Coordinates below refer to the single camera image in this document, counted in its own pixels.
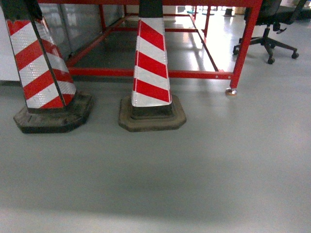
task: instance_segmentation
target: red and white striped cone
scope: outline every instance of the red and white striped cone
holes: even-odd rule
[[[119,125],[137,132],[178,129],[185,122],[171,95],[162,0],[140,0],[133,91],[121,101]]]
[[[9,12],[5,13],[7,26],[26,100],[26,107],[14,120],[24,133],[73,130],[85,123],[92,96],[76,91],[46,21],[40,17],[37,2],[19,0],[18,3],[16,9],[3,2],[4,12]],[[18,15],[20,9],[24,11],[24,19],[16,20],[14,13]]]

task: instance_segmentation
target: red metal frame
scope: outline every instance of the red metal frame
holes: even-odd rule
[[[102,31],[106,31],[106,23],[105,23],[105,18],[104,18],[104,9],[103,9],[103,5],[98,5],[99,7],[99,14],[101,17],[101,24],[102,24]]]
[[[38,0],[39,3],[58,3],[58,4],[113,4],[113,5],[138,5],[139,0]],[[183,70],[169,70],[170,78],[195,78],[195,79],[221,79],[221,80],[231,80],[230,87],[237,88],[240,75],[242,72],[242,67],[245,61],[247,49],[251,40],[253,29],[258,17],[262,0],[163,0],[163,5],[203,5],[208,6],[207,18],[204,29],[198,29],[195,25],[196,11],[194,15],[175,15],[175,14],[166,14],[164,16],[175,16],[175,17],[190,17],[194,25],[194,29],[165,29],[166,32],[196,32],[199,34],[200,39],[203,43],[203,46],[212,62],[212,65],[215,69],[215,72],[211,71],[183,71]],[[250,16],[246,22],[246,26],[243,33],[243,38],[241,42],[240,51],[235,63],[233,72],[222,72],[217,68],[211,54],[208,51],[206,36],[207,36],[207,27],[208,20],[210,16],[211,6],[238,6],[238,7],[249,7],[251,8]],[[102,25],[105,31],[103,35],[97,38],[92,44],[87,48],[79,52],[77,55],[71,57],[67,62],[68,69],[72,75],[94,75],[94,76],[133,76],[133,69],[122,69],[122,68],[81,68],[74,67],[74,65],[88,52],[95,48],[101,41],[103,41],[110,33],[114,31],[136,31],[136,28],[126,28],[120,27],[120,25],[127,19],[129,16],[137,14],[127,14],[126,6],[124,7],[126,13],[125,17],[120,19],[114,25],[110,27],[105,27],[104,24],[104,13],[101,13]]]

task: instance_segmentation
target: rubber cone base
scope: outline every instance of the rubber cone base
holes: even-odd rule
[[[14,121],[23,133],[66,133],[84,124],[92,107],[92,96],[77,92],[64,112],[33,114],[24,107]]]
[[[130,132],[176,130],[186,123],[187,119],[177,96],[172,95],[172,117],[158,119],[133,119],[131,96],[121,100],[119,125]]]

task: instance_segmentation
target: epoxy floor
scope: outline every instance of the epoxy floor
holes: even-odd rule
[[[211,50],[230,70],[243,17],[217,14],[210,25]],[[118,112],[131,79],[80,77],[77,88],[96,100],[86,125],[22,134],[13,121],[22,90],[1,82],[0,232],[309,233],[310,35],[308,21],[272,33],[300,54],[293,60],[275,48],[273,65],[262,46],[251,46],[236,97],[225,95],[228,81],[171,79],[187,116],[175,131],[127,132]],[[120,37],[78,65],[131,67],[135,34]],[[169,68],[209,70],[195,35],[166,40]]]

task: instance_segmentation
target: reflective stripe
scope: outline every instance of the reflective stripe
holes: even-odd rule
[[[56,86],[53,83],[26,100],[26,103],[28,108],[41,108],[43,105],[49,103],[58,96]]]
[[[41,39],[49,41],[51,44],[55,44],[52,35],[50,33],[50,30],[46,28],[42,23],[36,22],[35,25],[37,26],[37,30],[39,32],[39,35]]]
[[[170,89],[170,82],[168,82],[167,79],[156,75],[150,71],[147,71],[143,68],[140,68],[138,66],[135,66],[135,76],[134,78],[137,78],[138,80],[142,80],[145,83],[149,83],[153,86],[160,87],[165,90]]]
[[[25,27],[11,35],[12,46],[15,54],[30,46],[37,40],[33,26],[29,22]]]
[[[49,68],[45,58],[41,55],[19,71],[22,86],[28,85],[48,70]]]
[[[154,106],[168,105],[170,103],[171,102],[165,102],[162,100],[158,100],[158,99],[143,95],[136,91],[133,91],[133,94],[132,94],[132,105],[134,107],[154,107]]]
[[[73,83],[57,81],[60,92],[62,94],[74,95],[76,93],[76,87]]]
[[[140,36],[137,37],[137,50],[139,52],[148,55],[149,57],[155,59],[156,61],[167,64],[166,52],[144,40]]]
[[[145,24],[148,24],[151,28],[158,33],[164,35],[164,20],[163,18],[139,18]]]
[[[53,69],[58,69],[61,70],[63,72],[69,73],[68,68],[63,60],[63,58],[55,56],[51,53],[47,53],[50,64],[52,66]]]

